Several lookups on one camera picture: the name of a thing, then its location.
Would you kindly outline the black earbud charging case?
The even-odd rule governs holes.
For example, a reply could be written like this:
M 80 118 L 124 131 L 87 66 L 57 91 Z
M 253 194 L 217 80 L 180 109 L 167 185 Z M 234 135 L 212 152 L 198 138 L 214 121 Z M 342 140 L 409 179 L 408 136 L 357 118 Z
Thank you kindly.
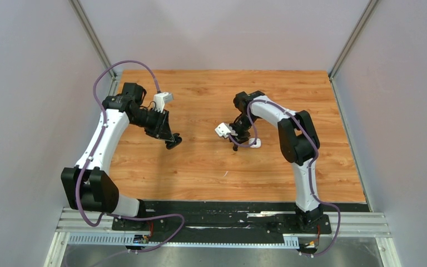
M 174 149 L 176 146 L 178 146 L 182 142 L 182 137 L 179 133 L 173 134 L 173 140 L 172 141 L 166 141 L 165 145 L 168 150 Z

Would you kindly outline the white earbud charging case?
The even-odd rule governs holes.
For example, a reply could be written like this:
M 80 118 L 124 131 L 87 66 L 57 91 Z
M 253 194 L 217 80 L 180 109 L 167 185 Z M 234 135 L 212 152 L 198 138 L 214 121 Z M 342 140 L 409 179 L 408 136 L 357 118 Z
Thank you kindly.
M 250 138 L 248 145 L 250 148 L 258 149 L 261 147 L 261 139 L 260 138 Z

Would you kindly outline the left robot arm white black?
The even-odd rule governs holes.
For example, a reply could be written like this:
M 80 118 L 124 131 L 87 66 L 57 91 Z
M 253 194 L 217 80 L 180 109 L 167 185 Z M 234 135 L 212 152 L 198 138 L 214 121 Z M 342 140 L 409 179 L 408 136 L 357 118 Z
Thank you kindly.
M 125 83 L 121 93 L 102 101 L 99 123 L 84 154 L 74 167 L 65 167 L 61 180 L 72 209 L 98 211 L 126 216 L 135 230 L 148 223 L 145 204 L 140 199 L 120 193 L 109 177 L 110 164 L 122 134 L 129 125 L 142 129 L 147 136 L 165 142 L 173 149 L 182 141 L 169 126 L 165 105 L 173 100 L 169 92 L 154 95 L 154 106 L 145 107 L 146 90 L 136 83 Z

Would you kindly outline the aluminium frame rail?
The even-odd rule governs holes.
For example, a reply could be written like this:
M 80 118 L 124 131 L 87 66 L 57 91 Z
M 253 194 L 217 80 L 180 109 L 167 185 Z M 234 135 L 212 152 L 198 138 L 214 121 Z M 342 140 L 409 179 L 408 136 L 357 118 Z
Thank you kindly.
M 386 218 L 374 212 L 326 212 L 323 222 L 308 230 L 293 228 L 291 211 L 228 212 L 225 225 L 209 222 L 207 216 L 186 216 L 184 226 L 169 226 L 160 218 L 150 230 L 148 224 L 123 222 L 107 215 L 98 226 L 85 223 L 80 215 L 65 208 L 59 219 L 45 266 L 63 262 L 66 247 L 73 245 L 124 245 L 144 248 L 157 245 L 180 248 L 252 248 L 293 249 L 305 254 L 305 248 L 321 252 L 320 243 L 330 238 L 335 243 L 352 238 L 373 239 L 384 266 L 401 262 Z

